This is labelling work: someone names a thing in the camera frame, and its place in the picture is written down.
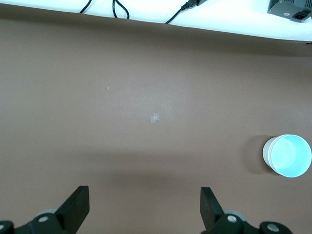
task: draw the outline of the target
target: power cord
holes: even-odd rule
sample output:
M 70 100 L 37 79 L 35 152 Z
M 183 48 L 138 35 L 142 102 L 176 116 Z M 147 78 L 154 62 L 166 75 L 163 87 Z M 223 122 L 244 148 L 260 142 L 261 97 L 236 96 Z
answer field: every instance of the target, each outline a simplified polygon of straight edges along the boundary
M 82 14 L 90 5 L 90 3 L 92 2 L 92 0 L 89 0 L 88 3 L 83 7 L 83 9 L 80 11 L 80 13 Z
M 194 6 L 199 6 L 201 5 L 203 2 L 205 2 L 206 0 L 189 0 L 188 2 L 186 2 L 183 6 L 181 6 L 181 8 L 174 14 L 174 16 L 172 16 L 167 22 L 165 23 L 170 23 L 178 14 L 180 14 L 180 12 L 189 9 L 189 8 L 193 8 Z
M 127 13 L 127 19 L 129 19 L 130 18 L 129 11 L 118 0 L 113 0 L 113 13 L 115 18 L 118 18 L 115 12 L 115 2 L 117 2 L 117 4 Z

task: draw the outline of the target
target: cup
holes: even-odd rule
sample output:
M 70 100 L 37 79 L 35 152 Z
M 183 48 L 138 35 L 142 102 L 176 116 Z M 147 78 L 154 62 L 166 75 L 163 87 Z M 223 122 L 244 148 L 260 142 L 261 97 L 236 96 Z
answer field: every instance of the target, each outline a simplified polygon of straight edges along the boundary
M 263 147 L 263 158 L 276 173 L 293 178 L 308 170 L 312 153 L 302 137 L 281 135 L 267 141 Z

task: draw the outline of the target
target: small transparent square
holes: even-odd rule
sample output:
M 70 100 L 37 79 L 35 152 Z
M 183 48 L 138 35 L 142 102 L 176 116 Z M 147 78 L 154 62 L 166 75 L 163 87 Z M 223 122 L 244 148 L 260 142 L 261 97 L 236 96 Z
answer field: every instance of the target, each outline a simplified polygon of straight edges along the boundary
M 159 113 L 151 114 L 151 123 L 159 123 Z

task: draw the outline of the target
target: screw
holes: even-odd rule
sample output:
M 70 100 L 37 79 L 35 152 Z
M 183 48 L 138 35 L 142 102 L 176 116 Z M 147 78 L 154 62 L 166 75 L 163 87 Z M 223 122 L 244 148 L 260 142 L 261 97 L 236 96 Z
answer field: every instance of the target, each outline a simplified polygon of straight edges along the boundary
M 237 218 L 233 215 L 229 215 L 228 216 L 228 221 L 231 223 L 236 223 L 237 222 Z
M 279 228 L 275 224 L 272 224 L 272 223 L 268 224 L 267 228 L 275 233 L 279 231 Z
M 40 219 L 38 219 L 38 222 L 39 222 L 39 223 L 43 223 L 43 222 L 47 221 L 48 219 L 49 219 L 48 216 L 43 216 L 43 217 L 41 217 Z

